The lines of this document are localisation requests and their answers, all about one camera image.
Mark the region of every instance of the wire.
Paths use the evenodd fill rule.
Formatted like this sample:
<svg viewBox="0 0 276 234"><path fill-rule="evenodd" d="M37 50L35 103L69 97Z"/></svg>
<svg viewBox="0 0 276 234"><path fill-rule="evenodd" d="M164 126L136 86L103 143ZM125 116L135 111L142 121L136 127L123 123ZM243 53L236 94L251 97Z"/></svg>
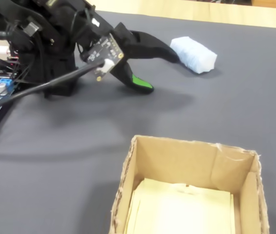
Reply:
<svg viewBox="0 0 276 234"><path fill-rule="evenodd" d="M74 26L75 26L75 21L76 21L76 17L79 14L79 11L76 11L71 23L71 28L70 28L70 36L73 34L73 30L74 30Z"/></svg>
<svg viewBox="0 0 276 234"><path fill-rule="evenodd" d="M36 40L38 50L39 50L39 56L40 56L40 68L42 73L42 82L47 82L47 77L45 74L45 52L44 52L44 46L41 41L41 37L39 33L35 33L34 38Z"/></svg>
<svg viewBox="0 0 276 234"><path fill-rule="evenodd" d="M36 86L36 87L33 87L33 88L30 88L30 89L27 89L27 90L24 90L24 91L21 91L17 94L14 94L12 96L10 96L9 98L5 98L5 99L1 99L0 100L0 107L3 106L3 105L6 105L6 104L9 104L15 100L18 100L22 97L25 97L25 96L28 96L32 93L36 93L36 92L40 92L40 91L43 91L47 88L50 88L52 86L55 86L59 83L63 83L65 81L68 81L70 79L74 79L76 77L80 77L86 73L88 73L89 71L95 69L95 68L98 68L98 67L102 67L104 65L104 60L103 59L100 59L96 62L93 62L93 63L90 63L90 64L87 64L73 72L70 72L66 75L63 75L63 76L60 76L56 79L53 79L45 84L42 84L42 85L39 85L39 86Z"/></svg>

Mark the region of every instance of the cardboard box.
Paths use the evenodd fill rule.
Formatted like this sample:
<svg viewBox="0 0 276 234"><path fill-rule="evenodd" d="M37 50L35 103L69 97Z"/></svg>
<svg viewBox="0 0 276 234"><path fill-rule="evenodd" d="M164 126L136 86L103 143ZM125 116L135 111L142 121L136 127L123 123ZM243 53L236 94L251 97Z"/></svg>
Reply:
<svg viewBox="0 0 276 234"><path fill-rule="evenodd" d="M135 136L111 211L110 234L124 232L132 191L144 178L234 194L236 234L269 234L255 151L221 144Z"/></svg>

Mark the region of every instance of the dark gray mat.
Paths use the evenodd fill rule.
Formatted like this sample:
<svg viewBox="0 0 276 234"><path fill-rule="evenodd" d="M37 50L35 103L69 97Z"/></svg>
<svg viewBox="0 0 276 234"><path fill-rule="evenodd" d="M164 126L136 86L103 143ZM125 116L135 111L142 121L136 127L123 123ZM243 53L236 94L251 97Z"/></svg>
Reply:
<svg viewBox="0 0 276 234"><path fill-rule="evenodd" d="M112 76L78 94L23 99L0 130L0 234L107 233L122 163L135 134L257 150L276 233L276 29L102 13L166 43L190 36L216 52L197 76L165 61L131 61L156 91Z"/></svg>

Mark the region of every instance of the white foam block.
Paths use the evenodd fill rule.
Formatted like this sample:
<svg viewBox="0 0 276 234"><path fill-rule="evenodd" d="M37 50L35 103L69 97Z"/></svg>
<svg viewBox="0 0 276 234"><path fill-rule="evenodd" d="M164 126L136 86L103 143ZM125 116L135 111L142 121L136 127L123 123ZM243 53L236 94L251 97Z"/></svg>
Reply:
<svg viewBox="0 0 276 234"><path fill-rule="evenodd" d="M175 38L170 47L177 53L180 61L193 72L200 74L215 68L217 55L190 37Z"/></svg>

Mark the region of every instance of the cardboard box flap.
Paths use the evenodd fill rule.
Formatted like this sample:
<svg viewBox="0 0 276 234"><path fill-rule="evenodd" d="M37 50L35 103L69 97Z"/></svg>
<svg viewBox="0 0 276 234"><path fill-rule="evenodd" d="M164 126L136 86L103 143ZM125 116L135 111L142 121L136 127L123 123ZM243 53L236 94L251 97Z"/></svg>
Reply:
<svg viewBox="0 0 276 234"><path fill-rule="evenodd" d="M237 194L251 169L256 152L221 144L215 145L218 150L211 181L217 189Z"/></svg>
<svg viewBox="0 0 276 234"><path fill-rule="evenodd" d="M137 136L140 177L237 193L255 152L199 141Z"/></svg>
<svg viewBox="0 0 276 234"><path fill-rule="evenodd" d="M123 163L119 188L113 203L110 220L110 234L122 233L125 228L132 187L136 175L136 138L131 141L128 155Z"/></svg>

